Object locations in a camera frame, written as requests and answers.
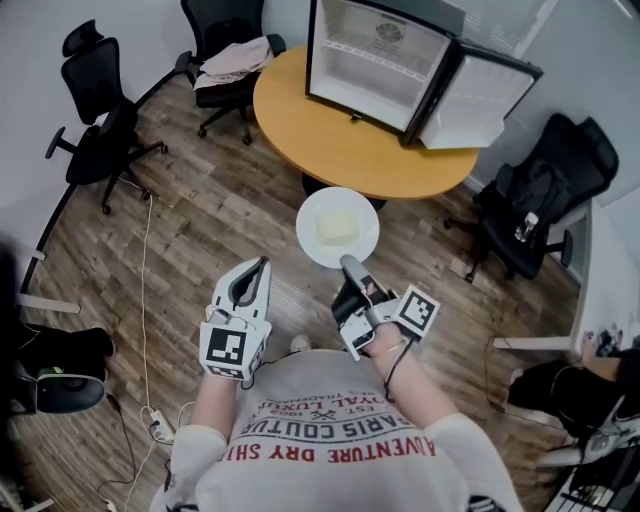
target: black cable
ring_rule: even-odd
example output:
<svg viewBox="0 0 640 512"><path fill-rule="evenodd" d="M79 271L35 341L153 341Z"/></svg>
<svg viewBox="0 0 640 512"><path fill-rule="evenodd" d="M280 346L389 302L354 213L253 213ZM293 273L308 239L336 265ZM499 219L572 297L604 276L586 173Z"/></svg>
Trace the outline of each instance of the black cable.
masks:
<svg viewBox="0 0 640 512"><path fill-rule="evenodd" d="M96 487L96 494L98 496L100 496L100 498L103 501L106 501L106 498L100 493L100 490L105 485L107 485L107 484L122 484L122 485L132 484L133 481L136 478L136 473L138 472L138 470L136 468L135 456L133 455L133 448L131 447L131 441L129 440L129 433L127 432L127 426L124 423L124 416L122 416L122 410L120 409L120 404L115 399L115 397L113 395L110 395L109 393L107 393L107 400L109 401L109 404L111 405L113 410L116 411L118 413L118 415L120 416L120 421L122 423L122 431L124 432L124 438L127 440L127 446L129 448L129 455L131 456L131 479L130 480L105 480L100 485L98 485L98 487Z"/></svg>
<svg viewBox="0 0 640 512"><path fill-rule="evenodd" d="M277 363L278 361L282 361L283 359L286 359L287 357L289 357L289 356L291 356L291 355L293 355L293 354L297 354L297 353L298 353L298 352L290 352L290 353L288 353L286 356L281 357L280 359L277 359L277 360L275 360L275 361L263 361L262 363L260 363L260 364L258 365L258 367L256 368L256 371L255 371L255 372L253 372L253 374L251 375L251 384L249 384L247 387L245 387L245 386L244 386L244 381L242 381L242 382L240 383L240 389L241 389L242 391L249 391L249 390L254 386L254 384L256 383L256 372L257 372L260 368L262 368L263 366L266 366L266 365L268 365L268 364L274 364L274 363Z"/></svg>
<svg viewBox="0 0 640 512"><path fill-rule="evenodd" d="M395 373L396 368L400 364L400 361L402 361L402 359L404 359L404 356L407 355L407 352L409 352L409 349L411 348L411 345L413 345L415 343L416 339L417 339L416 336L412 337L409 340L409 342L405 345L405 347L402 349L402 352L400 353L400 355L393 362L393 366L391 367L391 370L389 371L389 376L384 381L384 397L391 403L394 403L395 400L392 400L391 397L389 396L389 383L391 382L391 378L393 377L393 374Z"/></svg>

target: white plate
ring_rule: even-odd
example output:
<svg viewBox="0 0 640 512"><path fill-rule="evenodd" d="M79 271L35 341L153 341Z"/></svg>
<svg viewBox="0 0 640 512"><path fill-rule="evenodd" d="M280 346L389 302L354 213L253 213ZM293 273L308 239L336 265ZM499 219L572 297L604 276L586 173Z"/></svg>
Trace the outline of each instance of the white plate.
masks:
<svg viewBox="0 0 640 512"><path fill-rule="evenodd" d="M316 232L316 219L326 211L347 210L353 213L358 225L358 238L343 246L323 245ZM312 194L300 207L296 219L296 234L300 246L316 263L329 268L342 268L340 258L345 254L366 260L378 243L380 223L371 203L354 190L328 187Z"/></svg>

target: wooden floor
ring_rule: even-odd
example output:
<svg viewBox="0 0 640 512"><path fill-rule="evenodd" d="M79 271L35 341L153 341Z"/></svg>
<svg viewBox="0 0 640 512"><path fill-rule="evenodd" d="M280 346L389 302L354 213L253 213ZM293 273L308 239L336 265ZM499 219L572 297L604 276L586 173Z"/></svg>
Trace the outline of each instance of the wooden floor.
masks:
<svg viewBox="0 0 640 512"><path fill-rule="evenodd" d="M296 212L305 199L300 173L269 147L255 122L255 141L248 148L234 114L200 140L195 132L208 112L195 107L181 77L140 113L143 139L162 139L170 147L168 155L155 153L133 167L155 197L146 273L151 404L175 422L180 406L196 394L202 373L199 322L223 273L245 259L271 258L270 339L276 345L305 332L318 344L337 346L329 305L342 278L311 262L298 246ZM81 313L30 310L25 318L68 330L100 326L113 336L118 353L109 365L110 383L139 465L149 448L138 416L146 400L140 267L148 204L137 190L119 183L113 213L105 217L99 207L104 187L80 187L74 193L29 288L33 294L77 301ZM445 231L442 220L451 214L474 219L470 197L460 186L429 200L389 202L380 212L380 242L367 267L387 285L402 290L415 283L442 303L420 347L421 358L461 410L489 432L525 508L538 511L550 493L544 483L554 474L536 471L534 460L560 444L563 433L494 412L485 397L483 354L495 334L568 333L578 289L550 258L535 282L505 281L500 263L492 259L475 283L467 284L463 275L471 240ZM511 371L522 365L512 354L491 351L492 400L504 399ZM94 488L103 480L130 476L120 423L106 401L80 414L21 417L14 426L30 488L54 497L57 510L102 510ZM159 446L149 459L129 510L147 510L165 476L166 448ZM127 491L119 485L103 489L120 511Z"/></svg>

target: white t-shirt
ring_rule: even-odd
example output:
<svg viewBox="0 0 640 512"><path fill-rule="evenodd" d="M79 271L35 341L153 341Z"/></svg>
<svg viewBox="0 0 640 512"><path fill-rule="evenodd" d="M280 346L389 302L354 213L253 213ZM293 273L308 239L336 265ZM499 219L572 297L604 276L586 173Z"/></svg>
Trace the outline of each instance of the white t-shirt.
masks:
<svg viewBox="0 0 640 512"><path fill-rule="evenodd" d="M420 430L384 399L371 361L328 350L261 367L238 391L229 443L182 427L171 471L152 512L522 511L475 423L454 414Z"/></svg>

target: white table leg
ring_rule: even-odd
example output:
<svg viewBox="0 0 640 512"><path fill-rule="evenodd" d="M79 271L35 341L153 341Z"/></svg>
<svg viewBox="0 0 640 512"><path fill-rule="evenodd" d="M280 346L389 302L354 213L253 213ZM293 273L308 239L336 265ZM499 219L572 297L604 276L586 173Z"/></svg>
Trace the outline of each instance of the white table leg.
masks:
<svg viewBox="0 0 640 512"><path fill-rule="evenodd" d="M573 350L571 336L555 338L496 338L493 340L495 348L511 350Z"/></svg>
<svg viewBox="0 0 640 512"><path fill-rule="evenodd" d="M80 313L80 305L73 302L61 300L45 299L33 295L18 294L17 303L25 308L48 309L50 311L60 311L62 313Z"/></svg>

